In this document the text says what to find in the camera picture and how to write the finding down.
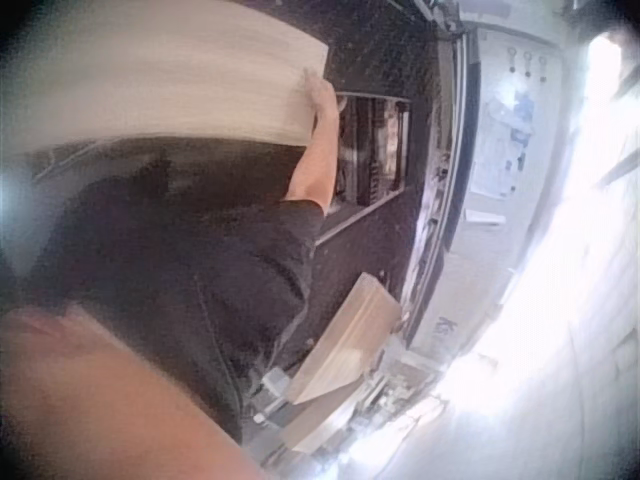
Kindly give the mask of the person's right hand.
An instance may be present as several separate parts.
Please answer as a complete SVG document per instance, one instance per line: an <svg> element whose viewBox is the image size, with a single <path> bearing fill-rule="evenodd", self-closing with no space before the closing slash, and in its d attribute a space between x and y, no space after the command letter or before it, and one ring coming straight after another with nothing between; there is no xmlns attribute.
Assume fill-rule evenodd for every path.
<svg viewBox="0 0 640 480"><path fill-rule="evenodd" d="M315 111L318 120L338 120L340 113L346 105L333 85L318 75L315 71L307 69L304 72L305 88L309 101Z"/></svg>

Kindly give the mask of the light wooden board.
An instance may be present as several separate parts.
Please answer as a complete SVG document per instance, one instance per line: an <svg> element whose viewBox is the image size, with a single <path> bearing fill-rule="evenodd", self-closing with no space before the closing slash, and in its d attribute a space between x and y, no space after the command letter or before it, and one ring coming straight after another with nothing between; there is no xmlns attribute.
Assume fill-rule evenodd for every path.
<svg viewBox="0 0 640 480"><path fill-rule="evenodd" d="M228 0L58 0L0 74L0 139L20 155L89 140L204 137L303 146L305 70L327 46Z"/></svg>

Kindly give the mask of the black speckled machine cabinet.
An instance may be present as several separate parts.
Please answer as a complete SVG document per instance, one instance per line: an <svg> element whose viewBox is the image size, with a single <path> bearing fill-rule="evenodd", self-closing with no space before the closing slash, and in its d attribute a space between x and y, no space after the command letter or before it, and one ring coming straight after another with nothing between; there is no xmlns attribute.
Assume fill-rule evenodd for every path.
<svg viewBox="0 0 640 480"><path fill-rule="evenodd" d="M334 212L313 264L307 318L282 359L298 365L358 277L368 273L410 319L425 283L436 132L452 104L465 32L444 0L295 0L292 22L329 47L326 73L345 102Z"/></svg>

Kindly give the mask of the white paper sheet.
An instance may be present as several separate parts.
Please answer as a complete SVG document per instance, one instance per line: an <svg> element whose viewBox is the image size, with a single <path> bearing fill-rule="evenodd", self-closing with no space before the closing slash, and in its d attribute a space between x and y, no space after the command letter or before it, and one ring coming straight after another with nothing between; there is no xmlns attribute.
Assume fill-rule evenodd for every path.
<svg viewBox="0 0 640 480"><path fill-rule="evenodd" d="M492 212L473 210L473 209L464 210L464 219L466 223L469 223L472 225L490 226L490 227L505 225L507 222L507 219L504 215L500 215Z"/></svg>

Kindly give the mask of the grey metal door frame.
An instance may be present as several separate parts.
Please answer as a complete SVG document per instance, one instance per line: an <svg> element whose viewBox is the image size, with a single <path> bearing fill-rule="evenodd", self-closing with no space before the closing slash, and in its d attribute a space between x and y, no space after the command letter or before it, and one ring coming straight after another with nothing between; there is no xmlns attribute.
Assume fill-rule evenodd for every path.
<svg viewBox="0 0 640 480"><path fill-rule="evenodd" d="M415 351L425 336L421 324L426 320L461 215L479 119L478 30L471 28L436 46L427 150L417 176L418 217L401 295L403 323L399 334L404 347Z"/></svg>

